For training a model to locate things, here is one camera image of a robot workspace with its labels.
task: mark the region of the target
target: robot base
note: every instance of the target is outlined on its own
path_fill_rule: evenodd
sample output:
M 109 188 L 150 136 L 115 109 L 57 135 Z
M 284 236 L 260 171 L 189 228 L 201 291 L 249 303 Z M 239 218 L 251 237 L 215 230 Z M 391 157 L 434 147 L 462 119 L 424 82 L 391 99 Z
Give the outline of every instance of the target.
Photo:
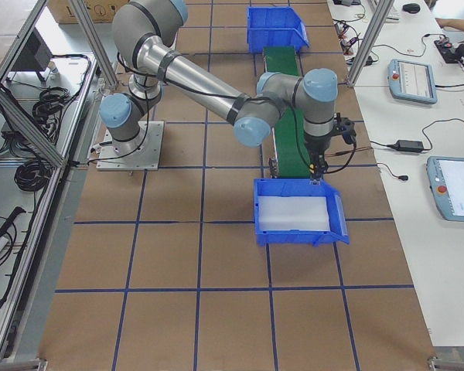
M 146 121 L 139 121 L 141 130 L 146 130 Z M 131 155 L 114 160 L 97 162 L 96 168 L 99 171 L 131 171 L 131 170 L 158 170 L 160 161 L 160 151 L 163 139 L 163 121 L 150 121 L 148 134 L 145 142 L 140 149 Z M 111 141 L 111 135 L 107 131 L 103 138 L 104 141 Z M 101 148 L 100 158 L 119 157 L 121 154 L 114 150 L 114 146 L 108 145 Z

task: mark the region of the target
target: green conveyor belt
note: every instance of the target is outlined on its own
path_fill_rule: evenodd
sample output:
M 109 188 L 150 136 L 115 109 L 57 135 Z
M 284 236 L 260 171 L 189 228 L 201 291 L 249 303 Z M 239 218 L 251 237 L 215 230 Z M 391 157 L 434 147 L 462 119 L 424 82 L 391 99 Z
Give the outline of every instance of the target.
M 281 72 L 299 76 L 297 57 L 293 47 L 270 46 L 263 50 L 264 66 L 268 72 Z M 297 117 L 297 136 L 302 155 L 309 159 L 304 147 L 302 129 L 302 112 L 295 110 Z M 299 157 L 295 141 L 295 121 L 291 110 L 287 110 L 283 118 L 275 125 L 276 176 L 278 178 L 308 178 L 309 171 Z

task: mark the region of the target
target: white bin bottom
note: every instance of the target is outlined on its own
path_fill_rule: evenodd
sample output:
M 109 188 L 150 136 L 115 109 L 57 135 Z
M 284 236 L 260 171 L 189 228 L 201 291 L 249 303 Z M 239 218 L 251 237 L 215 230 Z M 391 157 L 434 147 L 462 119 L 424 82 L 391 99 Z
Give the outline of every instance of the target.
M 330 230 L 326 197 L 259 196 L 261 230 Z

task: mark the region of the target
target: empty blue bin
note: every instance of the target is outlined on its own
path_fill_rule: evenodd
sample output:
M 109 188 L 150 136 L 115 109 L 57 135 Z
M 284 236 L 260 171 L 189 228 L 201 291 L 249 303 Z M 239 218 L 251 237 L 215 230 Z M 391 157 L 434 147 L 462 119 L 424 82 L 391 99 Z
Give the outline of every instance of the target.
M 290 7 L 254 7 L 247 9 L 249 53 L 262 53 L 265 46 L 293 46 L 298 53 L 309 46 L 301 18 Z
M 329 230 L 263 230 L 260 225 L 260 202 L 264 199 L 260 199 L 260 196 L 324 197 Z M 254 225 L 256 241 L 261 246 L 266 243 L 310 243 L 318 246 L 336 241 L 350 242 L 340 193 L 325 181 L 313 185 L 309 179 L 255 179 Z

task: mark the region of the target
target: cardboard box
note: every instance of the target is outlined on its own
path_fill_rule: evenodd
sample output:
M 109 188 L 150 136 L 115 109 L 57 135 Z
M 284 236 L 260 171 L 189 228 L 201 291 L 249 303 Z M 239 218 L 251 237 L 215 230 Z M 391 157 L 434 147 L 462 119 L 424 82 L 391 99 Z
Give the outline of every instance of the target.
M 110 23 L 114 15 L 130 0 L 86 0 L 87 10 L 95 23 Z M 77 23 L 69 0 L 49 0 L 48 9 L 59 24 Z

